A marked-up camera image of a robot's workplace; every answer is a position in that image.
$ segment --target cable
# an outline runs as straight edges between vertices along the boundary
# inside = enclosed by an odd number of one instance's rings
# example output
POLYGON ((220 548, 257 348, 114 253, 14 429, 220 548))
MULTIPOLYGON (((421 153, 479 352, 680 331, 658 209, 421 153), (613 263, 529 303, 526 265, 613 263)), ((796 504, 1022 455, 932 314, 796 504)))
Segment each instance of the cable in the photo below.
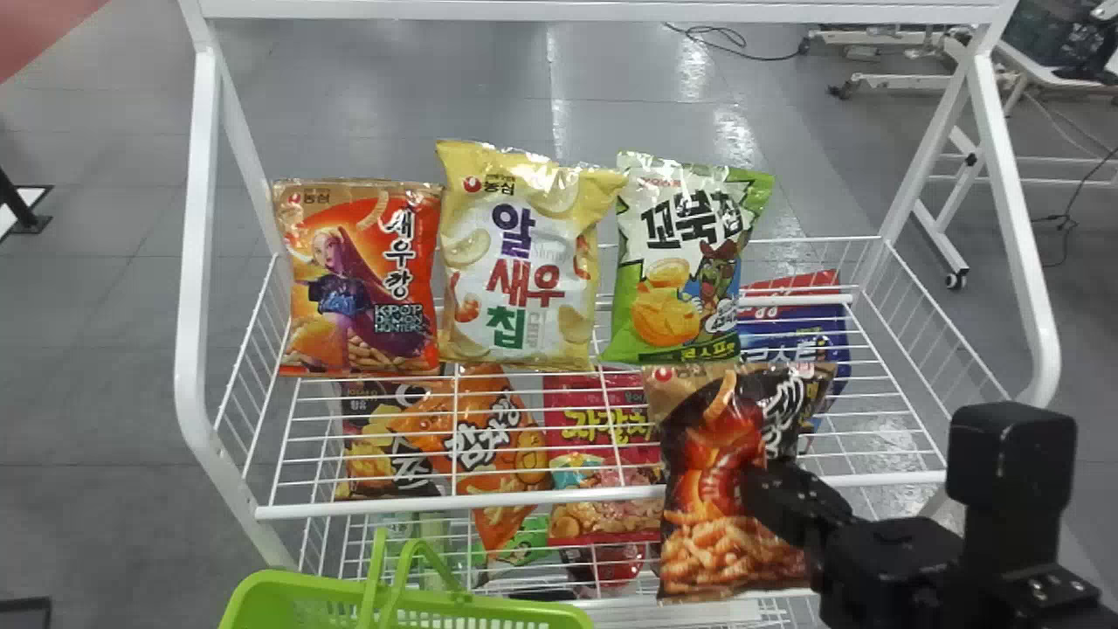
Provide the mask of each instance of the cable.
POLYGON ((779 57, 758 57, 757 55, 750 55, 749 53, 746 53, 746 36, 741 35, 737 30, 733 30, 732 28, 726 26, 705 26, 705 25, 680 28, 673 25, 672 22, 663 22, 663 25, 674 30, 675 32, 679 32, 680 35, 686 37, 688 39, 694 41, 695 44, 702 44, 703 46, 707 46, 709 48, 718 48, 719 50, 724 50, 727 53, 730 53, 731 55, 737 55, 743 59, 749 59, 752 61, 784 61, 793 57, 798 57, 799 55, 803 55, 807 51, 806 45, 802 42, 798 47, 796 47, 796 51, 790 55, 781 55, 779 57), (710 41, 701 37, 698 37, 699 35, 705 35, 708 32, 717 32, 721 35, 735 47, 730 48, 728 46, 723 46, 721 44, 717 44, 714 41, 710 41))
MULTIPOLYGON (((1060 128, 1060 125, 1057 124, 1055 118, 1052 117, 1053 113, 1059 113, 1059 112, 1049 111, 1049 108, 1046 106, 1044 106, 1043 103, 1041 103, 1040 101, 1038 101, 1032 94, 1030 94, 1027 92, 1023 92, 1022 95, 1025 98, 1027 98, 1030 103, 1032 103, 1033 105, 1036 105, 1036 108, 1041 109, 1041 114, 1043 114, 1044 117, 1048 118, 1049 124, 1052 125, 1052 128, 1055 128, 1055 132, 1059 133, 1060 136, 1063 137, 1069 144, 1071 144, 1072 146, 1076 146, 1077 149, 1083 151, 1084 153, 1087 153, 1087 154, 1089 154, 1089 155, 1091 155, 1093 158, 1099 156, 1099 153, 1097 153, 1097 152, 1095 152, 1095 151, 1092 151, 1092 150, 1083 146, 1082 144, 1080 144, 1079 142, 1077 142, 1074 139, 1072 139, 1071 135, 1068 135, 1068 133, 1063 128, 1060 128)), ((1064 116, 1063 114, 1061 114, 1060 117, 1067 120, 1067 116, 1064 116)), ((1102 144, 1101 142, 1099 142, 1098 140, 1096 140, 1090 133, 1086 133, 1082 128, 1079 128, 1078 125, 1072 124, 1072 126, 1074 126, 1076 130, 1079 131, 1080 133, 1082 133, 1083 135, 1087 135, 1091 140, 1095 140, 1095 143, 1102 145, 1103 149, 1106 147, 1106 144, 1102 144)))
POLYGON ((1108 152, 1102 159, 1099 160, 1098 163, 1095 164, 1095 168, 1089 170, 1087 174, 1084 174, 1083 178, 1079 180, 1079 184, 1077 184, 1074 191, 1071 192, 1071 198, 1068 199, 1068 204, 1064 206, 1062 212, 1050 213, 1041 218, 1032 219, 1032 222, 1059 220, 1060 222, 1055 226, 1055 228, 1057 230, 1063 231, 1063 238, 1062 238, 1063 252, 1060 255, 1060 259, 1055 261, 1050 261, 1048 264, 1042 264, 1044 268, 1052 268, 1053 266, 1060 266, 1061 264, 1068 260, 1068 245, 1070 244, 1069 238, 1071 237, 1071 230, 1074 229, 1076 227, 1079 227, 1079 221, 1071 217, 1071 206, 1076 202, 1076 199, 1079 198, 1079 192, 1082 191, 1083 183, 1087 183, 1087 180, 1090 179, 1092 174, 1098 172, 1098 170, 1102 168, 1103 164, 1110 161, 1110 158, 1115 156, 1115 154, 1118 154, 1118 146, 1111 149, 1110 152, 1108 152))

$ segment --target chip bag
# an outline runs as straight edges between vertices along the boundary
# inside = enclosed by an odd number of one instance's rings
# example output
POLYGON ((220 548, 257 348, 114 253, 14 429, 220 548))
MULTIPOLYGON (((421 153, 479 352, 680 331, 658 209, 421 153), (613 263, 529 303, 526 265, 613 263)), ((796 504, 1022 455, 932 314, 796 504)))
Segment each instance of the chip bag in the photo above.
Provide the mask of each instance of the chip bag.
MULTIPOLYGON (((454 381, 436 383, 426 399, 389 420, 388 428, 408 433, 439 475, 456 475, 459 495, 551 489, 543 435, 499 365, 464 370, 457 397, 454 381)), ((485 550, 501 549, 534 509, 474 509, 485 550)))
MULTIPOLYGON (((746 293, 755 296, 839 293, 839 288, 832 287, 837 283, 839 271, 831 268, 755 282, 746 286, 746 293), (789 290, 790 287, 807 289, 789 290)), ((846 317, 846 306, 841 303, 745 307, 738 314, 741 360, 746 363, 814 362, 834 365, 832 398, 799 427, 800 435, 817 431, 821 422, 818 413, 826 413, 834 404, 833 397, 841 395, 846 389, 851 375, 846 317)))
MULTIPOLYGON (((665 389, 684 395, 661 427, 669 478, 657 598, 667 602, 806 582, 803 552, 749 515, 739 483, 746 468, 780 459, 789 444, 795 454, 797 420, 818 408, 826 388, 815 398, 805 394, 804 380, 815 378, 809 363, 762 370, 721 365, 727 368, 721 373, 685 375, 685 385, 665 389)), ((672 381, 670 371, 645 369, 650 401, 670 402, 664 392, 651 395, 672 381)))
POLYGON ((620 254, 603 361, 670 364, 733 359, 740 252, 773 177, 617 153, 620 254))
POLYGON ((283 375, 438 368, 430 270, 442 187, 373 179, 273 183, 294 268, 283 375))
POLYGON ((598 288, 595 225, 624 177, 443 140, 439 246, 446 361, 588 370, 598 288))
MULTIPOLYGON (((556 489, 618 487, 623 476, 629 487, 663 483, 659 430, 645 417, 641 374, 547 375, 543 389, 556 489)), ((655 542, 663 507, 662 498, 556 505, 548 543, 655 542)))
POLYGON ((548 516, 529 516, 512 539, 495 552, 486 552, 483 544, 471 542, 467 561, 476 576, 472 587, 481 588, 552 553, 555 551, 548 547, 548 516))
POLYGON ((433 476, 427 455, 388 427, 396 414, 423 400, 434 387, 423 381, 341 383, 347 478, 335 486, 335 499, 442 494, 443 484, 433 476))

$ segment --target gray tile floor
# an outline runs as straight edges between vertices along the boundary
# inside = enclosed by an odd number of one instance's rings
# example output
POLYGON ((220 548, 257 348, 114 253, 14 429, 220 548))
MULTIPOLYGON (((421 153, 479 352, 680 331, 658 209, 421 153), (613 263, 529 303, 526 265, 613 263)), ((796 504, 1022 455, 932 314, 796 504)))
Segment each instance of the gray tile floor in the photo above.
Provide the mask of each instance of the gray tile floor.
MULTIPOLYGON (((246 21, 221 32, 272 177, 440 180, 432 139, 445 135, 606 163, 633 146, 770 169, 780 190, 768 235, 872 232, 935 106, 880 93, 841 103, 825 84, 868 66, 826 51, 746 61, 653 23, 246 21)), ((745 32, 752 51, 778 54, 802 29, 745 32)), ((212 626, 233 585, 260 568, 184 448, 171 398, 191 67, 173 2, 112 0, 0 85, 0 162, 17 180, 58 185, 41 208, 56 217, 49 229, 0 244, 0 598, 53 595, 60 628, 212 626)), ((1053 106, 1118 141, 1106 103, 1053 106)), ((1027 104, 1011 126, 1022 153, 1074 154, 1027 104)), ((219 168, 215 391, 266 255, 228 155, 219 168)), ((931 185, 926 199, 946 191, 931 185)), ((1029 191, 1036 215, 1065 199, 1029 191)), ((1048 271, 1064 351, 1053 407, 1081 426, 1064 557, 1099 578, 1091 557, 1111 587, 1114 201, 1112 190, 1082 194, 1072 256, 1048 271)), ((1051 229, 1038 232, 1055 255, 1051 229)), ((1006 314, 987 191, 967 200, 951 235, 975 267, 964 292, 939 287, 939 263, 915 229, 900 248, 1020 390, 1029 356, 1006 314)))

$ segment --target orange snack bag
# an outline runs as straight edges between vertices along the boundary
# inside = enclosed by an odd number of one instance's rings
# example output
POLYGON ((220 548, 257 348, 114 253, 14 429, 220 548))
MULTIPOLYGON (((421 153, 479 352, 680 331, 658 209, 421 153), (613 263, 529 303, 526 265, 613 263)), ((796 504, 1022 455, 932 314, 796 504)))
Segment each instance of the orange snack bag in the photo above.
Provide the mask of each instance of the orange snack bag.
POLYGON ((430 271, 442 187, 376 179, 273 184, 291 256, 291 334, 280 373, 438 368, 430 271))
MULTIPOLYGON (((414 447, 428 452, 436 473, 456 474, 456 492, 472 495, 551 489, 538 426, 501 366, 482 364, 462 373, 457 406, 454 382, 443 381, 425 400, 390 420, 388 428, 408 433, 414 447)), ((533 511, 536 505, 474 509, 485 550, 501 550, 533 511)))

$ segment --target white cart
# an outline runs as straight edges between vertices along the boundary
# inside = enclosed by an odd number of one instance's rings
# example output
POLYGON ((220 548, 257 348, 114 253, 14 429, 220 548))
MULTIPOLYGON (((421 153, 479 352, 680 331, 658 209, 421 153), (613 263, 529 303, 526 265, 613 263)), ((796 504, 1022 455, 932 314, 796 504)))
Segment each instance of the white cart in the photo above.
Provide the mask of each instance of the white cart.
MULTIPOLYGON (((475 539, 468 509, 534 504, 546 513, 551 504, 644 498, 662 494, 663 488, 486 495, 451 490, 451 495, 433 498, 333 499, 334 487, 345 475, 342 445, 348 439, 337 428, 338 381, 276 378, 288 331, 291 269, 273 227, 269 183, 211 29, 212 18, 983 25, 960 58, 878 234, 755 239, 746 249, 743 284, 837 268, 839 280, 830 286, 837 289, 825 295, 797 289, 778 296, 742 294, 741 301, 752 306, 821 301, 842 305, 852 375, 823 418, 809 451, 800 459, 803 465, 839 487, 855 509, 868 516, 899 515, 890 505, 901 508, 938 496, 936 490, 945 477, 942 428, 950 414, 965 404, 1013 398, 893 248, 932 163, 969 101, 978 121, 979 150, 987 163, 1033 358, 1031 383, 1015 398, 1038 407, 1052 398, 1060 374, 1060 346, 989 57, 1013 10, 1012 0, 180 0, 180 4, 197 59, 183 236, 183 251, 190 254, 182 258, 176 410, 187 444, 271 565, 359 579, 368 569, 371 528, 394 518, 419 520, 417 514, 424 514, 428 525, 437 525, 440 533, 435 537, 446 552, 464 554, 463 542, 475 539), (273 259, 233 375, 212 414, 206 400, 206 339, 219 127, 228 136, 273 259), (938 430, 929 431, 928 427, 938 430), (301 532, 297 539, 286 535, 294 528, 292 523, 297 523, 301 532)), ((612 237, 616 236, 601 234, 604 241, 612 237)), ((606 273, 603 289, 612 286, 612 275, 606 273)), ((599 296, 594 350, 601 350, 609 337, 609 294, 599 296)), ((453 375, 444 379, 457 387, 457 370, 452 368, 448 373, 453 375)), ((541 412, 540 374, 510 371, 509 378, 527 407, 541 412)), ((463 570, 472 571, 468 565, 463 570)), ((464 576, 473 582, 472 574, 464 576)), ((582 585, 600 592, 600 583, 582 585)), ((806 591, 655 608, 651 595, 656 585, 657 579, 646 565, 625 597, 580 604, 591 610, 598 625, 631 623, 635 617, 651 618, 653 613, 674 626, 815 623, 806 591)), ((558 559, 510 571, 480 591, 501 594, 541 587, 571 587, 558 559)))

